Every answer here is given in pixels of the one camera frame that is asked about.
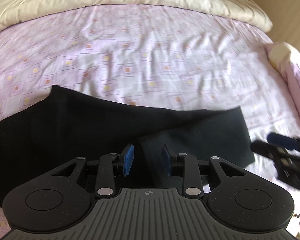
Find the metal rivet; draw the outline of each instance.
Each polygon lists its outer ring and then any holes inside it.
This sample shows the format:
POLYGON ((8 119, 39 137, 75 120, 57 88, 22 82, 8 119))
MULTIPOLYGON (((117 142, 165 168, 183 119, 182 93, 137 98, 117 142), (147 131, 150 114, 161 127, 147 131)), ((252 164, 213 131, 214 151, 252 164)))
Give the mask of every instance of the metal rivet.
POLYGON ((201 190, 196 187, 190 187, 186 189, 186 193, 191 196, 196 196, 201 193, 201 190))
POLYGON ((101 196, 109 196, 113 193, 113 190, 108 187, 102 187, 102 188, 98 189, 97 192, 101 196))

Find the mattress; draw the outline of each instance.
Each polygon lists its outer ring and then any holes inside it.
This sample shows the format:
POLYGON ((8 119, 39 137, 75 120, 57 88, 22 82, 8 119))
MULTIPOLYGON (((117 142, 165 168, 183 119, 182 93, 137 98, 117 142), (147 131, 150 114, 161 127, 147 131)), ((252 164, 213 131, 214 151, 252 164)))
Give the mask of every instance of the mattress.
MULTIPOLYGON (((270 42, 247 23, 166 6, 97 5, 47 15, 0 32, 0 120, 58 84, 130 105, 241 106, 251 140, 271 131, 300 136, 287 85, 267 60, 270 42)), ((272 162, 255 158, 247 170, 279 184, 272 162)), ((9 230, 0 208, 0 237, 9 230)))

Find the black cloth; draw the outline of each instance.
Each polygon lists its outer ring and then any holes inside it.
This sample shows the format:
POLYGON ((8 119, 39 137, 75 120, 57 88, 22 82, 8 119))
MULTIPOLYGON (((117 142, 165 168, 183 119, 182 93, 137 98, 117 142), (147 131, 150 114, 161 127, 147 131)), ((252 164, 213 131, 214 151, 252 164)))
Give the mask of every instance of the black cloth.
POLYGON ((128 106, 52 86, 50 95, 0 121, 0 206, 5 195, 77 156, 98 160, 135 146, 130 175, 117 187, 181 187, 161 169, 161 150, 206 160, 217 155, 246 167, 254 161, 240 108, 228 111, 174 111, 128 106))

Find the crosshair symbol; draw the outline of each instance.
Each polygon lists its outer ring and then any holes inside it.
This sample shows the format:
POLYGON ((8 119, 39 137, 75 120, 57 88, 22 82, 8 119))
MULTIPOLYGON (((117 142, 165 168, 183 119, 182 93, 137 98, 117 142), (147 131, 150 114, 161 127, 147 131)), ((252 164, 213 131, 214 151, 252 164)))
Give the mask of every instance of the crosshair symbol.
POLYGON ((148 190, 148 191, 145 192, 144 194, 146 194, 147 196, 151 196, 152 194, 155 194, 155 193, 153 193, 152 191, 148 190))

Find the bed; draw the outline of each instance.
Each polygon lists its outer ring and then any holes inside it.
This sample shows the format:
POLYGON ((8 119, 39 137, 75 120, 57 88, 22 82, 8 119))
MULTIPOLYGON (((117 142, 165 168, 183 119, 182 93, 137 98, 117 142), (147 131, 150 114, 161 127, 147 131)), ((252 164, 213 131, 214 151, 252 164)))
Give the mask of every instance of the bed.
MULTIPOLYGON (((251 0, 0 0, 0 120, 53 84, 123 104, 241 106, 251 140, 300 136, 268 61, 272 24, 251 0)), ((280 184, 261 156, 247 170, 280 184)), ((288 186, 295 197, 300 194, 288 186)), ((0 238, 10 230, 0 208, 0 238)))

